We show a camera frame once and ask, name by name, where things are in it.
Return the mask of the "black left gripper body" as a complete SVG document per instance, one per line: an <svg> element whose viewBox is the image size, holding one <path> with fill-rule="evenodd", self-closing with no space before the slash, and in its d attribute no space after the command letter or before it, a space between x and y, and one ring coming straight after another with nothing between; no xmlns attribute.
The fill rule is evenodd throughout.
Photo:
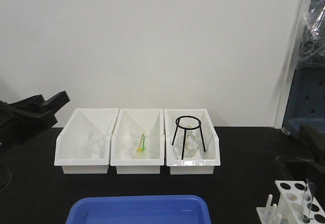
<svg viewBox="0 0 325 224"><path fill-rule="evenodd" d="M21 144L57 123L55 114L42 109L44 101L41 94L10 104L1 101L1 148Z"/></svg>

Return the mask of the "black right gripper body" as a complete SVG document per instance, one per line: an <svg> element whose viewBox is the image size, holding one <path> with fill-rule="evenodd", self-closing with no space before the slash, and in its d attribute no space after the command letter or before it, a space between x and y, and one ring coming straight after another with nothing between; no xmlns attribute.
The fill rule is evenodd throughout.
<svg viewBox="0 0 325 224"><path fill-rule="evenodd" d="M324 134L305 124L299 127L299 137L314 158L308 167L308 178L324 181Z"/></svg>

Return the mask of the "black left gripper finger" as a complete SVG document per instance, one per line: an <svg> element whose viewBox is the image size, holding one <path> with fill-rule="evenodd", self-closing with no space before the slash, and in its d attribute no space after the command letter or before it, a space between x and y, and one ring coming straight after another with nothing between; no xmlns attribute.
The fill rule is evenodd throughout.
<svg viewBox="0 0 325 224"><path fill-rule="evenodd" d="M57 113L64 105L70 101L67 92L60 91L48 100L42 102L42 109L50 111L53 114Z"/></svg>

